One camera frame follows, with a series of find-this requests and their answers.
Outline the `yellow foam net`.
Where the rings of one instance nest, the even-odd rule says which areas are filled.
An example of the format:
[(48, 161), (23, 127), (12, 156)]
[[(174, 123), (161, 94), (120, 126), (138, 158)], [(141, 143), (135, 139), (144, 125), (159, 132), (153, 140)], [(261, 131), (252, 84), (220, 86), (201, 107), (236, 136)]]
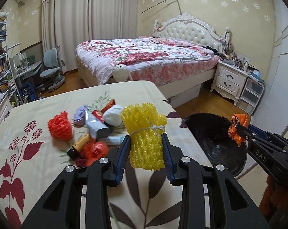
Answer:
[(164, 168), (163, 143), (167, 118), (152, 103), (126, 106), (122, 122), (131, 137), (130, 162), (133, 168), (159, 171)]

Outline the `white nightstand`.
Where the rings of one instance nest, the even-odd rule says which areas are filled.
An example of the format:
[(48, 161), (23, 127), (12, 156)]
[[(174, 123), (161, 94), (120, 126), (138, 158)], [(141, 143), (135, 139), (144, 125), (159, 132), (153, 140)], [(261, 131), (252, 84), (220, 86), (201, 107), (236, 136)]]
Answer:
[(222, 97), (233, 100), (234, 106), (237, 106), (248, 76), (248, 71), (219, 61), (210, 92), (215, 90)]

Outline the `floral cream tablecloth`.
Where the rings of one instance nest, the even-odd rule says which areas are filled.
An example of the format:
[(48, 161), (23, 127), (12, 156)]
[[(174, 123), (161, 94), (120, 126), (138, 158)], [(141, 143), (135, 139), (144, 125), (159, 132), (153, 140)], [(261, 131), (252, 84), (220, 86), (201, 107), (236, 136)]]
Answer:
[[(168, 104), (149, 81), (132, 81), (85, 88), (31, 102), (6, 113), (0, 123), (0, 228), (20, 228), (30, 210), (73, 161), (67, 155), (72, 142), (53, 138), (48, 121), (61, 112), (68, 119), (78, 108), (102, 108), (114, 100), (125, 107), (152, 103), (167, 117), (171, 144), (199, 164), (210, 161)], [(113, 228), (177, 228), (182, 187), (170, 185), (165, 170), (146, 171), (127, 164), (122, 182), (108, 189)]]

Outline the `orange wrapper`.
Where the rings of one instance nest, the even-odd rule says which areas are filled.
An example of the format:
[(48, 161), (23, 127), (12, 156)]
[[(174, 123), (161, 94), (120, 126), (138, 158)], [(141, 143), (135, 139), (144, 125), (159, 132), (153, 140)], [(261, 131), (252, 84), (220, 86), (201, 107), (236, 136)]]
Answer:
[(228, 130), (229, 137), (234, 140), (238, 147), (249, 137), (248, 118), (246, 114), (234, 114), (231, 118), (231, 126)]

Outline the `white bookshelf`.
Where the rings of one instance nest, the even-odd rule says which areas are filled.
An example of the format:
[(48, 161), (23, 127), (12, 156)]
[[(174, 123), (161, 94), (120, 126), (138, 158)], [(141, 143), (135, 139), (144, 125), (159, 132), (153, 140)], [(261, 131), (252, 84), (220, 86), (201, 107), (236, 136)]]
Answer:
[(0, 96), (7, 94), (8, 100), (14, 108), (21, 104), (21, 99), (13, 75), (12, 61), (9, 60), (7, 16), (8, 12), (0, 12)]

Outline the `plastic drawer unit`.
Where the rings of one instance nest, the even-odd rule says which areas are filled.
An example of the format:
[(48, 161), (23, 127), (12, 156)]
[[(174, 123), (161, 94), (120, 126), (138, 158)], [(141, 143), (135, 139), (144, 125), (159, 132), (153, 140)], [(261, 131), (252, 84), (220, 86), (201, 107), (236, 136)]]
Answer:
[(237, 107), (252, 115), (263, 96), (264, 90), (265, 86), (262, 83), (249, 76), (241, 92)]

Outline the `white bed with headboard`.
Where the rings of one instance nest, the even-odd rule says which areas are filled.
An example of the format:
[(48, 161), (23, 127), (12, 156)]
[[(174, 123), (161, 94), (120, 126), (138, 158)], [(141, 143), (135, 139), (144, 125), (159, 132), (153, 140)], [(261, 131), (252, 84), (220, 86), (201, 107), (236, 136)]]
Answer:
[(183, 13), (155, 21), (152, 36), (88, 40), (75, 51), (78, 72), (89, 87), (150, 81), (166, 98), (192, 99), (214, 77), (223, 44), (213, 27)]

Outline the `orange paper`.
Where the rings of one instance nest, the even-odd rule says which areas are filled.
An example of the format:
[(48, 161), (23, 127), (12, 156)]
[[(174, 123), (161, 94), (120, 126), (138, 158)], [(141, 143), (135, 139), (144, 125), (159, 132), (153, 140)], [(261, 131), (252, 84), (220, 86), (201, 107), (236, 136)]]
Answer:
[(112, 108), (114, 105), (116, 104), (116, 101), (114, 99), (110, 100), (104, 108), (101, 109), (102, 113), (105, 113), (105, 111), (109, 110), (110, 108)]

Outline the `study desk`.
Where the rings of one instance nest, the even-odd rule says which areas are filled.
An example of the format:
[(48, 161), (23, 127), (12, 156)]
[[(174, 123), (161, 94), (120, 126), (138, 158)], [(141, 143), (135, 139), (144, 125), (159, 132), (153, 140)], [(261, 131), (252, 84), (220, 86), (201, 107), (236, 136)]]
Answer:
[(16, 54), (8, 59), (17, 95), (21, 104), (37, 99), (34, 78), (42, 68), (42, 61), (29, 65), (26, 53)]

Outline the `grey-blue desk chair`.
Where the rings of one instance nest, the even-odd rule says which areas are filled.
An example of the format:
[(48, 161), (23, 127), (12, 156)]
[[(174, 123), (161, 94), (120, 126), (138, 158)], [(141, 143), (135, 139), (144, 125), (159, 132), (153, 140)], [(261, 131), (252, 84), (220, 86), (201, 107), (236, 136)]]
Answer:
[(60, 58), (60, 46), (49, 49), (44, 53), (43, 64), (45, 70), (39, 74), (39, 77), (46, 80), (42, 89), (53, 92), (65, 82), (63, 75), (64, 61)]

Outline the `white plastic mailer bag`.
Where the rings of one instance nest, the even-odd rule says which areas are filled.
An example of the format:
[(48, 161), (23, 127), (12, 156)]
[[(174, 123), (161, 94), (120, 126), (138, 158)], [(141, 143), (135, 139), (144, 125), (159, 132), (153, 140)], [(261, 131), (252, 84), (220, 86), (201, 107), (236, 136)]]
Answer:
[(87, 109), (85, 110), (85, 125), (89, 129), (91, 138), (94, 139), (103, 139), (112, 133), (112, 129), (110, 127), (102, 123)]

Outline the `white paper ball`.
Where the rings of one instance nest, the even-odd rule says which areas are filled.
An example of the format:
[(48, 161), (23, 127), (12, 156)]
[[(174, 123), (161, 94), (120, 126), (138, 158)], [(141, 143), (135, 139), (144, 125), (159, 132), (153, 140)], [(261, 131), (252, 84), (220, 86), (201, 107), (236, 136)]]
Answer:
[(121, 112), (123, 110), (123, 107), (116, 104), (109, 108), (105, 113), (102, 115), (102, 119), (109, 125), (113, 127), (118, 127), (122, 123), (121, 119)]

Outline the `beige curtains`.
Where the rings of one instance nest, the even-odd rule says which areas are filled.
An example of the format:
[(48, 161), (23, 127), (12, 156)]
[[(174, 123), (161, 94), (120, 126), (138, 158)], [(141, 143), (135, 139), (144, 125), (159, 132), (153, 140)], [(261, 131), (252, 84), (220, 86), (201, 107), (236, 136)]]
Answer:
[(59, 46), (63, 71), (77, 69), (76, 47), (95, 39), (134, 38), (138, 0), (44, 0), (43, 50)]

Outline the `red plastic bag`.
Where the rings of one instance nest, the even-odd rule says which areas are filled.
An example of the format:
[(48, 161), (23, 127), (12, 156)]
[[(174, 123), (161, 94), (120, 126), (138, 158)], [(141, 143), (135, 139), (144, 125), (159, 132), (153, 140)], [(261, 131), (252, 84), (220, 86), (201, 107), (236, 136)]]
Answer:
[(76, 159), (76, 166), (78, 168), (88, 167), (100, 158), (106, 157), (108, 152), (109, 149), (104, 142), (90, 141), (84, 145), (80, 156)]

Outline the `black trash bin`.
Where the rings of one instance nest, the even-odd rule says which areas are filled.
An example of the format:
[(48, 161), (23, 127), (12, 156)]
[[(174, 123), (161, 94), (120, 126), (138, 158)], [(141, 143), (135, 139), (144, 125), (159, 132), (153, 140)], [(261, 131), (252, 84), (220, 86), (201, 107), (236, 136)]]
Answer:
[(193, 134), (212, 165), (222, 164), (238, 176), (247, 160), (245, 143), (238, 145), (229, 137), (231, 121), (211, 113), (195, 113), (183, 118), (183, 123)]

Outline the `white box under bed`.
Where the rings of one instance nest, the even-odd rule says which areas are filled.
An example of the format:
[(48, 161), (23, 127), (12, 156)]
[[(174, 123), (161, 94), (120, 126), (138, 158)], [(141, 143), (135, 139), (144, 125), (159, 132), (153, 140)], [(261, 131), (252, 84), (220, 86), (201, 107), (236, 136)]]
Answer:
[(198, 97), (201, 90), (201, 84), (196, 85), (180, 94), (177, 94), (170, 98), (170, 104), (173, 108), (177, 108), (195, 98)]

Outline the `yellow-brown tube black cap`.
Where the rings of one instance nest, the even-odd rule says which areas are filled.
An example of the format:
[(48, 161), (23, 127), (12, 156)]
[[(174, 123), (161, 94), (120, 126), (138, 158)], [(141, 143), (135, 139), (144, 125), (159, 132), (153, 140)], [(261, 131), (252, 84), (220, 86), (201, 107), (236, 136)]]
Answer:
[(74, 143), (72, 145), (72, 147), (67, 151), (67, 155), (71, 158), (71, 159), (77, 159), (84, 146), (89, 143), (91, 141), (91, 136), (90, 134), (87, 132), (85, 133), (83, 136), (81, 136), (76, 143)]

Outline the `teal toothpaste tube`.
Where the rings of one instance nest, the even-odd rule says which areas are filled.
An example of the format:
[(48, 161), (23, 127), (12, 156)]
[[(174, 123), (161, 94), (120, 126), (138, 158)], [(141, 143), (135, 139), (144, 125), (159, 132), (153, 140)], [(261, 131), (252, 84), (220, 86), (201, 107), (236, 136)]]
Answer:
[(99, 139), (98, 141), (104, 142), (107, 146), (120, 146), (125, 139), (125, 136), (108, 136)]

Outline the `pink floral quilt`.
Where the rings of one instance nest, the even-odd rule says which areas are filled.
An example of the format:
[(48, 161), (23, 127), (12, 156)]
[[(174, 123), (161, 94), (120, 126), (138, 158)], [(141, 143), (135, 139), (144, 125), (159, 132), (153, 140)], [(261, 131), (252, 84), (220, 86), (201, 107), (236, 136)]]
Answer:
[(125, 65), (135, 81), (163, 86), (209, 71), (220, 59), (196, 44), (146, 36), (85, 41), (76, 47), (76, 56), (99, 85), (110, 80), (118, 65)]

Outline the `orange-red foam net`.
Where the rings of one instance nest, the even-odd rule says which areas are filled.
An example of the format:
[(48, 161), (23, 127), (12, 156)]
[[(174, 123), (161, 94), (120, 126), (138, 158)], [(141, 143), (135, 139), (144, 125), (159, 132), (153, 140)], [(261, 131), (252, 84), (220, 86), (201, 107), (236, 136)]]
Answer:
[(53, 138), (70, 141), (73, 138), (72, 126), (66, 111), (60, 112), (48, 121), (48, 130)]

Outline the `lavender cloth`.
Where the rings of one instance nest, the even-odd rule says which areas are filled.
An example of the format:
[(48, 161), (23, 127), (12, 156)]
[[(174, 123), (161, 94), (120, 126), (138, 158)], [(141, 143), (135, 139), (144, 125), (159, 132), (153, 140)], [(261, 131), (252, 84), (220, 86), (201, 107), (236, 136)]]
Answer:
[(83, 105), (75, 111), (74, 124), (77, 126), (84, 126), (86, 123), (87, 106)]

